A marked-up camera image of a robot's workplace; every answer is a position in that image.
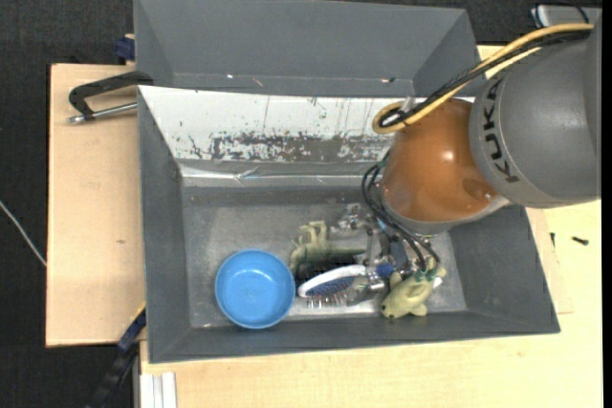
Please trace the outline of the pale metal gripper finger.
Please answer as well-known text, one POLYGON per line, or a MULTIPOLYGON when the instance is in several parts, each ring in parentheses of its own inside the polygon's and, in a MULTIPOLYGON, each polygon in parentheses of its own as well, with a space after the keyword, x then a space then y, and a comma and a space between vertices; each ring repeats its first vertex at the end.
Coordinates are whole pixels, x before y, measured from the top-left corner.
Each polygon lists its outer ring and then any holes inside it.
POLYGON ((346 291, 346 304, 357 305, 373 294, 384 292, 386 284, 380 277, 358 276, 346 291))
POLYGON ((361 204, 347 204, 344 210, 340 213, 337 225, 337 230, 340 232, 362 230, 369 232, 371 224, 367 213, 362 209, 361 204))

